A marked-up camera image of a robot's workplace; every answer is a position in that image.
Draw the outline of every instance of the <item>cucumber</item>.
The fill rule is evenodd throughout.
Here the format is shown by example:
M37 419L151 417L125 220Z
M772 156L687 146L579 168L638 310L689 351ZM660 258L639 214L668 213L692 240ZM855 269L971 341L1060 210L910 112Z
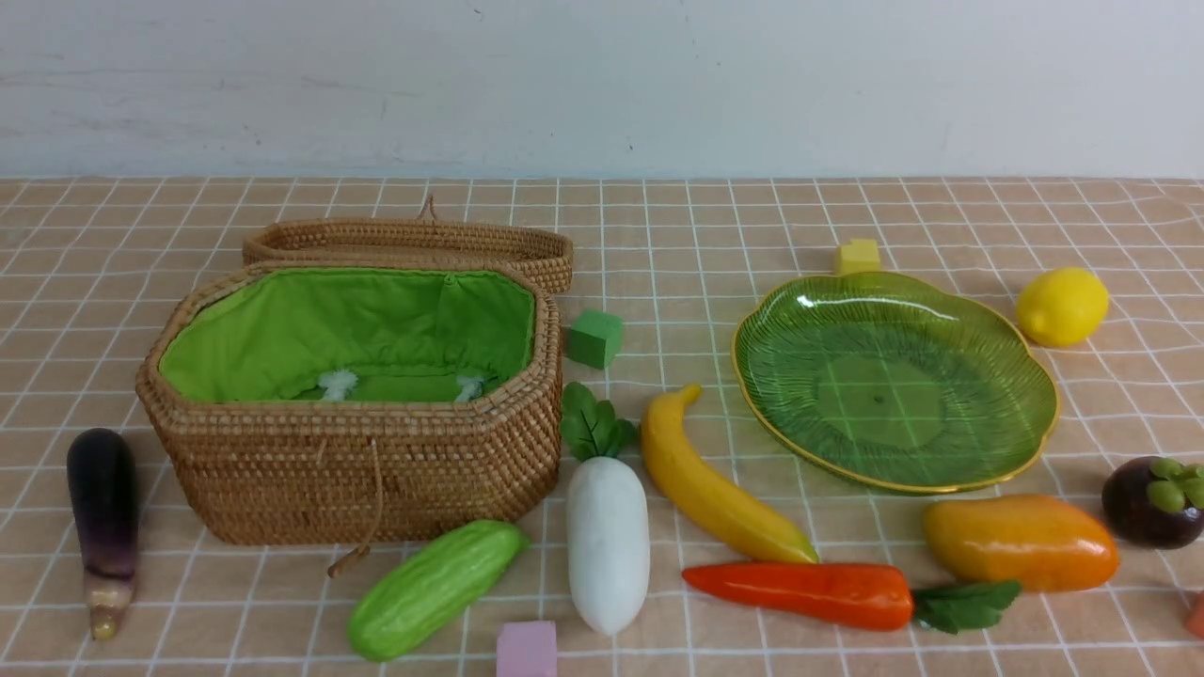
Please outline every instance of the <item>cucumber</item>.
M367 591L347 638L361 658L409 653L484 595L531 540L506 522L478 519L427 543Z

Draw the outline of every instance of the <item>toy banana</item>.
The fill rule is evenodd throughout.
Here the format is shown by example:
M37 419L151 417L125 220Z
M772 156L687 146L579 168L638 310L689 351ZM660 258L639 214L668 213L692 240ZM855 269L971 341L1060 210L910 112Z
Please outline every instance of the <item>toy banana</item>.
M683 422L701 393L702 387L691 383L648 405L641 447L653 483L691 522L748 558L818 563L815 548L792 522L716 472L695 451Z

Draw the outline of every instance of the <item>white wall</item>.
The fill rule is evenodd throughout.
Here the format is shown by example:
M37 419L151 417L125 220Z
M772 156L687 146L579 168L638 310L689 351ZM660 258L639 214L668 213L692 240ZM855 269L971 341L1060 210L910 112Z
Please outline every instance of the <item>white wall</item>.
M1200 0L0 0L0 175L1204 177Z

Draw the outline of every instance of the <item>orange object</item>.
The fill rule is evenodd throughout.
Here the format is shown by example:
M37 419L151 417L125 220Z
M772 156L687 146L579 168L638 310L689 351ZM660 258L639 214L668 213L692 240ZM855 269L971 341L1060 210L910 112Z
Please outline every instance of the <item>orange object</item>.
M903 572L883 564L718 564L686 569L681 578L721 600L862 630L905 628L914 610Z
M925 511L923 531L940 565L963 581L1016 579L1029 593L1087 590L1120 567L1104 525L1052 496L938 501Z
M1204 640L1204 594L1196 595L1196 606L1187 617L1187 631Z

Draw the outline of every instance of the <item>eggplant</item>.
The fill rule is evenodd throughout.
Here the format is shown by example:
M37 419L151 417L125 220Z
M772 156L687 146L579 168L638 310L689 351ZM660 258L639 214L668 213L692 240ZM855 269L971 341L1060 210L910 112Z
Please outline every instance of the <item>eggplant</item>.
M67 489L92 638L108 640L134 599L138 559L137 478L125 440L105 428L81 432L67 449Z
M1112 471L1102 498L1108 526L1137 546L1176 549L1204 532L1204 466L1137 458Z

